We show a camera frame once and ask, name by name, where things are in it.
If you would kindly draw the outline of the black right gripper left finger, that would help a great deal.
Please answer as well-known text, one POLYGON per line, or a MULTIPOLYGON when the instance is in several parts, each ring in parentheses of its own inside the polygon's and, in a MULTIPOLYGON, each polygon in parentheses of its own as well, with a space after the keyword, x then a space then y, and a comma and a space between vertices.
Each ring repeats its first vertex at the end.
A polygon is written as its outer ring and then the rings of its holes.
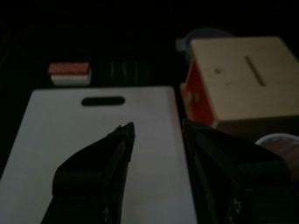
POLYGON ((132 123, 116 127, 59 166, 42 224, 120 224, 135 137, 132 123))

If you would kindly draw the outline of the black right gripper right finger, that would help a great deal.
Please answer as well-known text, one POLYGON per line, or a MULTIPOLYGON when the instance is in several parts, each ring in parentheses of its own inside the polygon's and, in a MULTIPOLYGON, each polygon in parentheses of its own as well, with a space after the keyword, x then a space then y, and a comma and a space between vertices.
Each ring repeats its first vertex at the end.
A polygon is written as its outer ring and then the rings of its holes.
POLYGON ((182 131, 199 223, 291 224, 291 179, 283 159, 188 119, 182 131))

